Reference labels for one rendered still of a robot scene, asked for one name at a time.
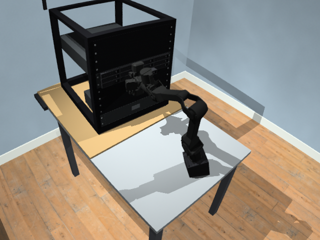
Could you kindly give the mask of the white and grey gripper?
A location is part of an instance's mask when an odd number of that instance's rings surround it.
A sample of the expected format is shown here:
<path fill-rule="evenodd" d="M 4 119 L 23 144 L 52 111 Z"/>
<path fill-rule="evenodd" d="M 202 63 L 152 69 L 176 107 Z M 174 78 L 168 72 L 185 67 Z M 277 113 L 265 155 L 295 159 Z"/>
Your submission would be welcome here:
<path fill-rule="evenodd" d="M 141 75 L 140 75 L 140 71 L 141 69 L 144 68 L 144 62 L 142 61 L 138 61 L 138 62 L 135 62 L 135 63 L 132 63 L 131 65 L 131 69 L 133 72 L 128 72 L 129 76 L 131 77 L 131 79 L 134 79 L 134 77 L 137 77 L 138 80 L 139 80 L 139 90 L 136 89 L 134 91 L 134 93 L 132 94 L 133 96 L 139 96 L 139 95 L 142 95 L 144 93 L 144 91 L 142 90 L 142 80 L 141 80 Z"/>

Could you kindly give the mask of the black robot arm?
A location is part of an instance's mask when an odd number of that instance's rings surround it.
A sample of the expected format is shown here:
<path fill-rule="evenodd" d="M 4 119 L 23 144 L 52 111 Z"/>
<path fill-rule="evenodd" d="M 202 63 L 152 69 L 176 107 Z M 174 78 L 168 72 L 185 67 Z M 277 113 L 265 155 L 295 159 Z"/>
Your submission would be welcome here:
<path fill-rule="evenodd" d="M 141 69 L 140 76 L 143 83 L 141 85 L 142 90 L 145 91 L 153 101 L 161 102 L 168 100 L 180 103 L 182 111 L 189 118 L 187 132 L 181 137 L 182 148 L 193 164 L 204 158 L 200 151 L 204 144 L 197 134 L 201 119 L 208 111 L 207 104 L 199 96 L 189 93 L 186 89 L 166 89 L 159 79 L 154 80 L 153 71 L 149 67 Z M 134 77 L 134 79 L 126 79 L 126 91 L 132 95 L 135 89 L 140 90 L 139 84 L 137 77 Z M 159 87 L 156 87 L 157 85 L 159 85 Z M 195 101 L 195 103 L 189 108 L 186 108 L 184 103 L 186 99 Z"/>

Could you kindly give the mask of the tan wooden board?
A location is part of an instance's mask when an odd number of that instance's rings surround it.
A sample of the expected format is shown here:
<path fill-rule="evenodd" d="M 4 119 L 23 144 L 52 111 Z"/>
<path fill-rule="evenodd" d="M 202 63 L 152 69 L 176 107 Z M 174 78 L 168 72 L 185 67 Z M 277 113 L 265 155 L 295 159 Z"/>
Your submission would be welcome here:
<path fill-rule="evenodd" d="M 71 87 L 86 104 L 84 91 L 90 89 L 89 80 Z M 178 101 L 169 100 L 165 106 L 98 134 L 66 94 L 61 83 L 49 86 L 37 93 L 90 159 L 182 109 Z M 93 112 L 87 104 L 86 106 Z"/>

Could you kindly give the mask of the black rack frame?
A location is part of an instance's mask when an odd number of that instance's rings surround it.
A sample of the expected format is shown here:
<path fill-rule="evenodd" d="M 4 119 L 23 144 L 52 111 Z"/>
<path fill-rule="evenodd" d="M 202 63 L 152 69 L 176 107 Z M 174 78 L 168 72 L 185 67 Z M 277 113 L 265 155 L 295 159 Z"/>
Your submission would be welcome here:
<path fill-rule="evenodd" d="M 114 1 L 115 22 L 87 29 L 61 13 Z M 159 19 L 123 26 L 123 3 Z M 169 53 L 168 66 L 157 69 L 153 79 L 170 89 L 176 18 L 132 0 L 91 0 L 55 7 L 49 18 L 61 87 L 98 135 L 169 104 L 168 100 L 153 101 L 145 91 L 129 94 L 125 81 L 101 88 L 100 73 Z M 60 35 L 58 20 L 74 32 Z M 67 79 L 62 49 L 86 73 Z M 71 87 L 87 80 L 84 98 L 92 111 Z"/>

